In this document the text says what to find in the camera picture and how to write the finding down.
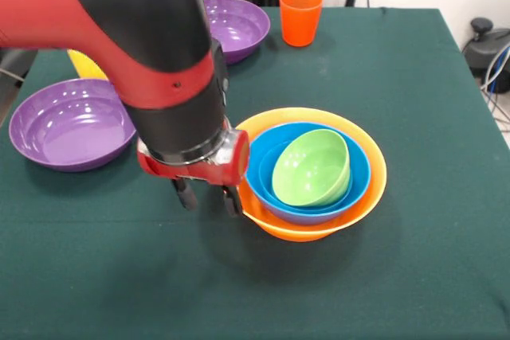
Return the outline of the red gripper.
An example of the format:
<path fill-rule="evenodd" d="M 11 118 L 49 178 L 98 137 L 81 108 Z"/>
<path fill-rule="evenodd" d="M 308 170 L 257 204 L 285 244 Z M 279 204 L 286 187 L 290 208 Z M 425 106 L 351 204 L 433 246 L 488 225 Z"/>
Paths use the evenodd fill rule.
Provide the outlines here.
<path fill-rule="evenodd" d="M 182 206 L 196 209 L 198 200 L 187 179 L 222 186 L 223 201 L 231 217 L 243 213 L 237 185 L 249 164 L 249 137 L 246 131 L 227 129 L 220 135 L 221 142 L 211 154 L 192 163 L 168 165 L 149 153 L 141 139 L 136 142 L 136 155 L 142 169 L 156 177 L 171 179 Z"/>

